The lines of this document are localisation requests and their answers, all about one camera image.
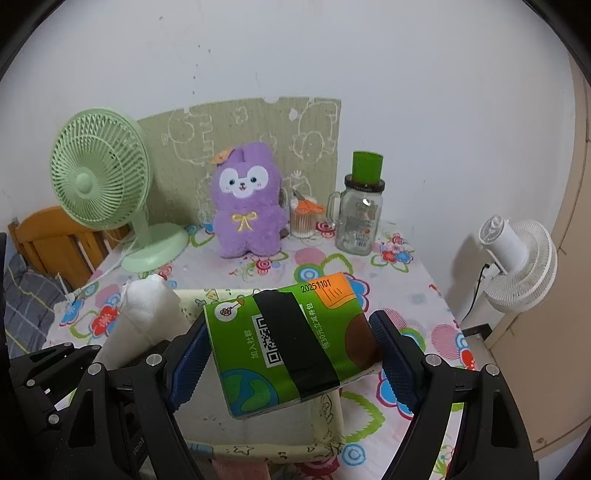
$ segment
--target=black cable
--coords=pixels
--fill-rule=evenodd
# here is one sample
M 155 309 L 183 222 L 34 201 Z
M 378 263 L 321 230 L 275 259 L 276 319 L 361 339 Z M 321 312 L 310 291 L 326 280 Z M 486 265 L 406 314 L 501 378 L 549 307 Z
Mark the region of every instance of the black cable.
M 485 263 L 482 268 L 480 269 L 480 275 L 478 276 L 478 283 L 476 284 L 476 290 L 474 291 L 474 298 L 472 299 L 472 305 L 470 305 L 470 310 L 466 313 L 466 316 L 462 319 L 462 321 L 466 320 L 470 312 L 474 308 L 474 304 L 476 303 L 476 297 L 478 296 L 478 290 L 480 289 L 480 282 L 482 282 L 482 274 L 484 273 L 485 268 L 490 268 L 491 266 L 488 263 Z

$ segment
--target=orange price sticker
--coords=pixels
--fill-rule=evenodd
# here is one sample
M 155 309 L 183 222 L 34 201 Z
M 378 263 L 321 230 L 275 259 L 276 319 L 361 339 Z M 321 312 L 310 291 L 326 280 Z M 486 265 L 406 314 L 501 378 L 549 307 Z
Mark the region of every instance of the orange price sticker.
M 334 273 L 327 277 L 317 278 L 308 282 L 319 299 L 329 309 L 337 309 L 349 300 L 355 300 L 355 293 L 342 273 Z

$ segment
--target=qr code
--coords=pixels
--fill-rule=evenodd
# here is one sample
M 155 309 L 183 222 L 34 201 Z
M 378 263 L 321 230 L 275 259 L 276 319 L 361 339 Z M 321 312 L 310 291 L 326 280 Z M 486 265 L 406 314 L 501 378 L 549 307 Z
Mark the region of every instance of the qr code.
M 253 315 L 252 323 L 255 326 L 256 336 L 259 339 L 259 344 L 267 368 L 283 365 L 283 360 L 281 359 L 281 355 L 279 355 L 277 345 L 275 345 L 273 338 L 271 338 L 271 333 L 269 332 L 269 327 L 267 326 L 265 319 L 262 315 Z

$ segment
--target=blue rubber grip pad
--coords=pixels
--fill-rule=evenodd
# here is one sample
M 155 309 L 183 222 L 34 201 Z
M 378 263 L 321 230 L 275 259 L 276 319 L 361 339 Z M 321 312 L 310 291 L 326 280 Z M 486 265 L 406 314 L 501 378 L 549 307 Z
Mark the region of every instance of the blue rubber grip pad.
M 383 312 L 372 313 L 369 317 L 369 325 L 382 349 L 382 367 L 396 399 L 415 413 L 420 405 L 420 399 L 415 391 L 414 373 L 392 338 L 393 332 L 389 332 L 390 327 L 394 330 L 396 327 Z
M 212 346 L 204 323 L 174 370 L 173 384 L 167 399 L 172 411 L 177 411 L 191 399 L 211 354 Z

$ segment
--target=beige cabinet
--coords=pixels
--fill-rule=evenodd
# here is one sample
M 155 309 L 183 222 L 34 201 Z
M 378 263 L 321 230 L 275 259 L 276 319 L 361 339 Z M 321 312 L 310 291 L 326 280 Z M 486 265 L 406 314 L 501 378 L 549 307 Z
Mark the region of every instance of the beige cabinet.
M 553 232 L 556 282 L 542 303 L 504 319 L 487 340 L 537 458 L 581 435 L 591 418 L 591 143 L 588 95 L 575 74 L 578 144 Z

